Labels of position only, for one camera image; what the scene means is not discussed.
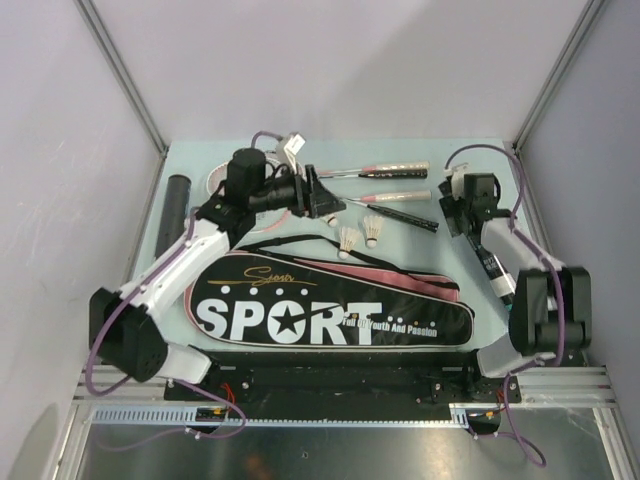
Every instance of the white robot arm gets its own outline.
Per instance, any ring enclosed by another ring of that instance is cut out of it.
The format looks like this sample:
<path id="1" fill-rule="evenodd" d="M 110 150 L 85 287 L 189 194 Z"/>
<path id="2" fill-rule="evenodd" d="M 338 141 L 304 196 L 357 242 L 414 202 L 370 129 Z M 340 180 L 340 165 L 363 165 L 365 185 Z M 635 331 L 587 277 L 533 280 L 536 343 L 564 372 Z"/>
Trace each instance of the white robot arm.
<path id="1" fill-rule="evenodd" d="M 304 172 L 289 167 L 278 177 L 274 171 L 266 178 L 266 165 L 260 150 L 235 152 L 225 195 L 213 194 L 190 219 L 184 235 L 145 273 L 118 292 L 101 288 L 92 296 L 89 365 L 99 355 L 139 382 L 153 376 L 202 381 L 211 366 L 209 357 L 165 341 L 158 329 L 169 306 L 253 228 L 256 213 L 288 208 L 294 215 L 317 218 L 346 208 L 322 186 L 313 166 Z"/>
<path id="2" fill-rule="evenodd" d="M 471 174 L 461 165 L 447 172 L 439 188 L 449 230 L 469 239 L 509 310 L 508 332 L 477 352 L 481 375 L 504 377 L 533 360 L 555 358 L 559 365 L 565 349 L 589 346 L 589 273 L 551 256 L 518 228 L 511 211 L 498 208 L 500 184 L 493 174 Z M 507 276 L 516 283 L 505 291 Z"/>

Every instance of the bag strap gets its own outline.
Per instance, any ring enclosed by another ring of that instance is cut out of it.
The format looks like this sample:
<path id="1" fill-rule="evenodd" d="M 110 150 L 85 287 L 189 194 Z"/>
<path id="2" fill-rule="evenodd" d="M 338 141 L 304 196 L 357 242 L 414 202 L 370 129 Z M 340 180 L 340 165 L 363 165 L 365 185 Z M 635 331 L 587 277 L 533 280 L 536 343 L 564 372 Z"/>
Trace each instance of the bag strap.
<path id="1" fill-rule="evenodd" d="M 331 245 L 333 245 L 334 247 L 338 249 L 340 248 L 340 242 L 336 242 L 335 240 L 331 240 L 322 235 L 317 235 L 313 233 L 308 233 L 304 235 L 291 235 L 288 237 L 271 238 L 269 240 L 263 240 L 262 242 L 252 243 L 250 245 L 241 245 L 239 248 L 242 250 L 249 250 L 249 251 L 255 252 L 257 250 L 261 250 L 266 247 L 279 247 L 280 245 L 287 245 L 289 243 L 295 243 L 295 242 L 304 242 L 307 240 L 325 240 L 329 242 Z M 353 258 L 357 258 L 362 262 L 369 263 L 371 265 L 375 265 L 376 267 L 384 268 L 386 270 L 392 270 L 402 275 L 410 275 L 410 276 L 415 275 L 415 272 L 414 273 L 408 272 L 406 270 L 401 269 L 400 267 L 397 267 L 391 262 L 387 262 L 386 260 L 381 260 L 379 258 L 375 258 L 369 255 L 366 255 L 364 253 L 360 253 L 356 250 L 351 250 L 349 252 L 349 255 L 351 255 Z"/>

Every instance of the light blue surface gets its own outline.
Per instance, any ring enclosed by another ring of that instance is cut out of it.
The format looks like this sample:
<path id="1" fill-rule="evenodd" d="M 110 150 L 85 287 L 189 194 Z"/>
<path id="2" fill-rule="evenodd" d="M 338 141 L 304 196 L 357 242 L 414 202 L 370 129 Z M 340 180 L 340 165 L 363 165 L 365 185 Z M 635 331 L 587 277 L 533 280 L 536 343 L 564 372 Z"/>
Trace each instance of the light blue surface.
<path id="1" fill-rule="evenodd" d="M 264 140 L 263 142 L 258 145 L 260 148 L 273 147 L 273 141 Z M 385 220 L 378 246 L 369 250 L 360 243 L 356 249 L 390 261 L 402 268 L 437 272 L 456 281 L 460 285 L 461 301 L 476 313 L 473 337 L 466 345 L 459 347 L 459 350 L 472 350 L 490 344 L 506 331 L 508 318 L 504 306 L 491 290 L 489 281 L 466 239 L 451 238 L 438 204 L 440 193 L 437 187 L 443 180 L 444 162 L 457 148 L 478 142 L 503 146 L 502 141 L 497 139 L 308 140 L 298 156 L 301 163 L 314 164 L 318 170 L 354 168 L 379 163 L 430 162 L 431 170 L 426 180 L 327 179 L 324 183 L 334 193 L 344 196 L 414 191 L 425 188 L 431 190 L 433 199 L 430 201 L 385 205 L 440 222 L 437 234 L 393 220 Z M 245 146 L 247 146 L 247 140 L 213 143 L 174 142 L 171 145 L 136 261 L 135 274 L 142 273 L 153 262 L 168 177 L 174 174 L 188 176 L 192 182 L 190 204 L 200 205 L 208 198 L 206 179 L 209 172 L 228 161 L 235 150 Z M 463 152 L 454 161 L 454 163 L 463 162 L 468 162 L 472 171 L 494 172 L 502 185 L 501 206 L 506 208 L 513 206 L 517 191 L 506 157 L 490 150 L 472 150 Z M 338 219 L 340 225 L 361 229 L 363 217 L 370 213 L 370 210 L 363 207 L 349 205 L 346 211 L 338 214 Z M 523 215 L 521 214 L 520 221 L 527 231 Z M 280 228 L 271 232 L 248 235 L 244 243 L 302 233 L 319 233 L 329 238 L 338 238 L 338 230 L 329 227 L 321 220 L 292 217 Z M 287 245 L 274 251 L 305 256 L 310 256 L 310 252 L 313 252 L 313 256 L 320 259 L 337 259 L 336 249 L 324 241 Z M 222 343 L 207 337 L 187 320 L 182 297 L 171 307 L 167 318 L 163 319 L 161 330 L 165 338 L 171 341 L 191 344 L 207 350 L 264 350 L 264 348 Z"/>

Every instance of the gray wall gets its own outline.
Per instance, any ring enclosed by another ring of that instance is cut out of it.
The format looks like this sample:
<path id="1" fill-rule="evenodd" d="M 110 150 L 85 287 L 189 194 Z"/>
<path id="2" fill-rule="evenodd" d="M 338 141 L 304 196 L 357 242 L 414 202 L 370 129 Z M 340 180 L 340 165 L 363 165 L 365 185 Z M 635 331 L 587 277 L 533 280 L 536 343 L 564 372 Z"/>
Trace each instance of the gray wall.
<path id="1" fill-rule="evenodd" d="M 0 478 L 36 479 L 158 159 L 71 0 L 3 1 L 0 37 Z"/>
<path id="2" fill-rule="evenodd" d="M 95 3 L 163 134 L 211 141 L 513 138 L 586 0 Z"/>
<path id="3" fill-rule="evenodd" d="M 593 280 L 590 357 L 640 449 L 640 2 L 613 0 L 524 158 L 554 252 Z"/>

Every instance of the metal floor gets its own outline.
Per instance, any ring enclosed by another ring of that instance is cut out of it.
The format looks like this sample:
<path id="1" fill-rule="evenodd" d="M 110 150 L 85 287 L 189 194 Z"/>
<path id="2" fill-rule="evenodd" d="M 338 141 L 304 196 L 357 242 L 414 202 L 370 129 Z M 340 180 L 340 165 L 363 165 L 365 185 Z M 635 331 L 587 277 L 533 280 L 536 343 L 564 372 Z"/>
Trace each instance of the metal floor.
<path id="1" fill-rule="evenodd" d="M 528 463 L 509 439 L 473 440 L 462 429 L 250 427 L 230 439 L 180 433 L 124 453 L 95 444 L 142 440 L 164 426 L 94 425 L 79 478 L 608 480 L 614 476 L 591 409 L 518 410 L 515 421 L 549 463 Z"/>

